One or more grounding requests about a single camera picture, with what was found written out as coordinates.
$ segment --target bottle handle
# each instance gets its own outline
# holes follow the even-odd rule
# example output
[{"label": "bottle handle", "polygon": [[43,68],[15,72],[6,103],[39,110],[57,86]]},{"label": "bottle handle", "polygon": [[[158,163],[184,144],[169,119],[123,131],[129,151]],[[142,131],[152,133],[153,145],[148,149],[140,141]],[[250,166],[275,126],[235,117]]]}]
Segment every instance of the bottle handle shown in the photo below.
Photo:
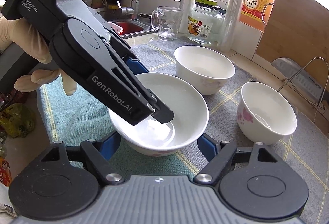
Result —
[{"label": "bottle handle", "polygon": [[153,11],[152,14],[151,14],[151,26],[152,26],[153,30],[157,31],[158,28],[155,27],[155,17],[154,17],[155,14],[157,14],[157,18],[158,18],[158,12],[156,10]]},{"label": "bottle handle", "polygon": [[264,8],[263,8],[263,11],[262,11],[262,14],[261,14],[261,19],[262,19],[262,22],[263,22],[263,24],[265,25],[265,27],[266,27],[266,23],[265,23],[265,21],[264,21],[264,14],[265,14],[265,9],[266,9],[266,7],[267,7],[268,5],[274,5],[274,2],[273,2],[273,3],[267,3],[267,4],[264,6]]}]

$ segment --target orange package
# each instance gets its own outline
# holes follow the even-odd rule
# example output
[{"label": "orange package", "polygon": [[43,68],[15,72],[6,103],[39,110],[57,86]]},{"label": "orange package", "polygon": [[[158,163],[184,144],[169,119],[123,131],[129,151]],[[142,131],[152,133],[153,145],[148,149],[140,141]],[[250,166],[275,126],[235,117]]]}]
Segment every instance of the orange package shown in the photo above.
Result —
[{"label": "orange package", "polygon": [[12,182],[12,176],[10,173],[9,163],[2,157],[0,157],[0,183],[9,187]]}]

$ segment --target gloved hand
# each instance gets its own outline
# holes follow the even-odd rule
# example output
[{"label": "gloved hand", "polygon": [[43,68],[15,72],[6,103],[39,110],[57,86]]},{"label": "gloved hand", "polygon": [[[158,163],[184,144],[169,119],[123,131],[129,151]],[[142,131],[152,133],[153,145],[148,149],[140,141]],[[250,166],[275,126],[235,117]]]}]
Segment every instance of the gloved hand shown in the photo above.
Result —
[{"label": "gloved hand", "polygon": [[[39,34],[24,18],[9,21],[0,14],[0,51],[3,52],[12,42],[19,45],[27,54],[36,58],[41,63],[47,64],[51,61],[49,48]],[[62,76],[63,89],[66,95],[71,96],[77,90],[77,83],[70,78],[63,70],[55,71],[36,70],[32,75],[20,77],[14,87],[21,92],[30,92],[42,85],[55,81]]]}]

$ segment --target wooden cutting board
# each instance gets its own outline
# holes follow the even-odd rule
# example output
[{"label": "wooden cutting board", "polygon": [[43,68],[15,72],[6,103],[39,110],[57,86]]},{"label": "wooden cutting board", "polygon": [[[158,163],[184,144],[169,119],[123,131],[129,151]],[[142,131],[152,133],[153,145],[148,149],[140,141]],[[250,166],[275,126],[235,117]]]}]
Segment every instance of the wooden cutting board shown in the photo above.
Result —
[{"label": "wooden cutting board", "polygon": [[[288,57],[302,67],[313,57],[329,62],[329,10],[315,0],[275,0],[256,54],[269,62]],[[306,70],[325,86],[323,61],[315,60]]]}]

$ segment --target sink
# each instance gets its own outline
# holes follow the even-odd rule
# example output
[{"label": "sink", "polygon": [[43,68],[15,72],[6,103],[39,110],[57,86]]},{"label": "sink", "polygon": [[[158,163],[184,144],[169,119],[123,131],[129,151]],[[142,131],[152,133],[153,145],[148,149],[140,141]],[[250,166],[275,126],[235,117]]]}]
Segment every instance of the sink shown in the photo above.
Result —
[{"label": "sink", "polygon": [[144,34],[155,33],[151,27],[150,19],[141,18],[139,20],[131,20],[131,19],[119,19],[119,20],[111,20],[108,18],[108,14],[106,13],[106,8],[98,8],[95,9],[98,14],[100,14],[106,21],[113,22],[123,28],[123,33],[121,34],[122,38],[130,38],[136,37]]}]

